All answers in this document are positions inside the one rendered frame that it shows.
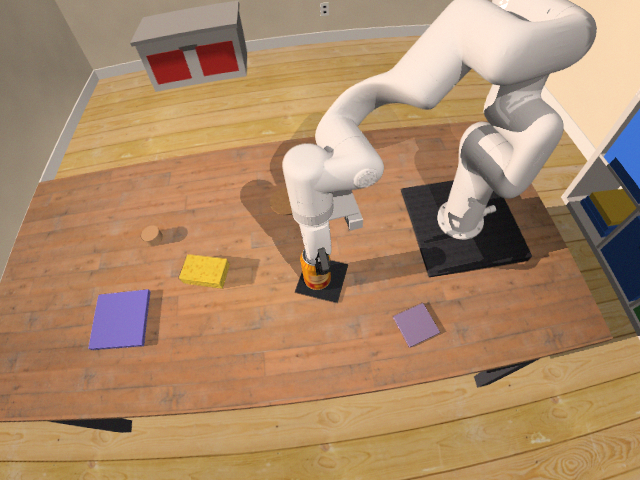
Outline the yellow sponge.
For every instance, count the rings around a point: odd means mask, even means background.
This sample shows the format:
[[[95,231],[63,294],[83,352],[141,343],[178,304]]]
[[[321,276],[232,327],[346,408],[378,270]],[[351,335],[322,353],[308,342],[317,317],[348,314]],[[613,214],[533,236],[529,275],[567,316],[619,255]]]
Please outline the yellow sponge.
[[[224,258],[188,254],[179,279],[185,284],[223,289],[229,266]]]

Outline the orange and yellow striped drink can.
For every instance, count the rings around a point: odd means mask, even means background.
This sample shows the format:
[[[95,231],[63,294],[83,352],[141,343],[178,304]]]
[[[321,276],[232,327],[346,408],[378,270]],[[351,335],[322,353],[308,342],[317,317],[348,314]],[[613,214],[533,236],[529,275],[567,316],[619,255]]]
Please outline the orange and yellow striped drink can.
[[[331,280],[331,272],[328,272],[328,274],[325,274],[325,275],[321,275],[321,274],[317,275],[316,269],[315,269],[316,261],[315,259],[314,260],[308,259],[305,249],[301,254],[300,261],[301,261],[304,281],[309,288],[314,290],[320,290],[328,286]]]

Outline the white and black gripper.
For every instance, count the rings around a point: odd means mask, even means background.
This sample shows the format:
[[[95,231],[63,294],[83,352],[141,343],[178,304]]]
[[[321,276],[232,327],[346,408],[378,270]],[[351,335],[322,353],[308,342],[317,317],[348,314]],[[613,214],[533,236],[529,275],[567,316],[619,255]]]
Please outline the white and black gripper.
[[[322,224],[313,226],[301,224],[296,220],[300,225],[307,257],[309,260],[315,259],[316,261],[315,269],[317,275],[325,275],[328,274],[328,272],[331,272],[329,256],[332,252],[332,247],[328,220]],[[318,262],[319,257],[321,262]]]

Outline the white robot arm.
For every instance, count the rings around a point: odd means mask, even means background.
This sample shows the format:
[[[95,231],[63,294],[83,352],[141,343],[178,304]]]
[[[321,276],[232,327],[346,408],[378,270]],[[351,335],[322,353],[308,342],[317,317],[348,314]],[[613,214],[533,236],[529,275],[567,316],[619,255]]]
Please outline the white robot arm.
[[[349,231],[363,228],[352,190],[375,184],[384,164],[359,124],[386,104],[432,109],[473,69],[492,84],[488,122],[464,132],[448,206],[437,219],[453,238],[477,236],[483,217],[496,211],[486,207],[493,190],[519,196],[558,145],[564,123],[542,89],[551,73],[587,54],[596,34],[593,16],[569,0],[454,0],[391,70],[338,97],[317,126],[317,145],[286,153],[294,218],[313,226],[344,217]]]

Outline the tan round cork coaster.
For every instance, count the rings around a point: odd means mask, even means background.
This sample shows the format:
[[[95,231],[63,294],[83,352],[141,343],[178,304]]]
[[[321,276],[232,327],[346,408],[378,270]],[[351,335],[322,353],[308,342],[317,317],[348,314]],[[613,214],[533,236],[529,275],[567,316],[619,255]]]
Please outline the tan round cork coaster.
[[[272,195],[270,199],[270,206],[277,214],[292,215],[287,188],[282,188]]]

